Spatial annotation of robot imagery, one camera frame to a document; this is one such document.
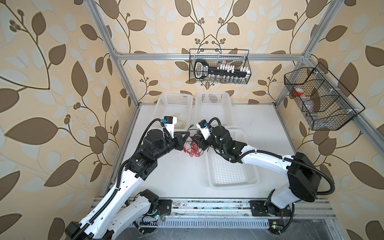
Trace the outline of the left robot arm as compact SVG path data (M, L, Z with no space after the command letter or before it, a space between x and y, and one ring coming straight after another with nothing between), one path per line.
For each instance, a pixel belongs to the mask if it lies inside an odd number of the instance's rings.
M143 215L158 211L159 197L150 190L139 193L126 208L123 205L158 166L158 159L173 150L182 151L189 132L175 132L177 117L154 119L160 129L147 126L133 155L119 167L115 184L99 204L80 222L65 229L70 240L115 240Z

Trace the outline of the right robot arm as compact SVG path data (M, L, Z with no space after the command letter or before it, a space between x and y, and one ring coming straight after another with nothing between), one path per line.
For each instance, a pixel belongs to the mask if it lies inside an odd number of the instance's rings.
M290 218L284 225L272 224L269 232L282 235L291 225L295 215L295 204L299 201L314 202L318 196L334 193L334 181L318 170L308 157L297 152L295 155L280 155L256 149L244 142L234 140L222 126L206 126L191 137L199 149L212 148L216 154L232 164L248 164L278 173L287 178L279 189L273 189L262 206L270 216L283 217L283 210L290 211Z

